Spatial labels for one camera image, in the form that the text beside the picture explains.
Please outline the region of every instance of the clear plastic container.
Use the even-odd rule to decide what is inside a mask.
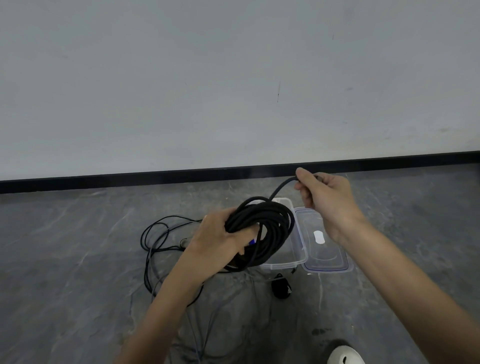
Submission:
[[[295,214],[293,203],[289,198],[275,197],[273,201],[285,205]],[[292,233],[287,240],[285,240],[282,247],[265,263],[261,264],[260,267],[265,269],[295,268],[298,264],[305,262],[307,258],[307,249],[305,248],[305,244],[301,239],[297,219],[295,219],[295,225]]]
[[[294,209],[300,238],[307,248],[308,259],[302,264],[311,273],[340,273],[353,269],[345,250],[325,232],[322,216],[306,207]]]

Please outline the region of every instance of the person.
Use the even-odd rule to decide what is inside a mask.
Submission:
[[[344,247],[400,319],[430,363],[480,363],[480,327],[383,234],[356,205],[346,178],[296,171],[306,207],[318,211],[327,234]],[[235,208],[207,215],[165,279],[117,364],[163,363],[179,321],[201,284],[219,272],[252,240],[258,226],[225,232]],[[329,363],[363,363],[348,346]]]

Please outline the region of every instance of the forearm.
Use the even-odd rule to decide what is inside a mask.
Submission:
[[[480,362],[471,317],[383,234],[359,224],[342,245],[431,363]]]
[[[137,331],[125,343],[117,364],[163,363],[178,324],[198,289],[188,273],[174,267]]]

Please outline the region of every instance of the person's left arm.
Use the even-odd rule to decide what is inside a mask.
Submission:
[[[165,279],[137,331],[123,345],[117,364],[163,363],[187,305],[202,283],[226,266],[258,232],[229,234],[225,221],[235,208],[205,216],[192,241]]]

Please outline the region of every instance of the white wall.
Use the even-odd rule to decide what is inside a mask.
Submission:
[[[478,150],[480,1],[0,0],[0,128],[0,180]]]

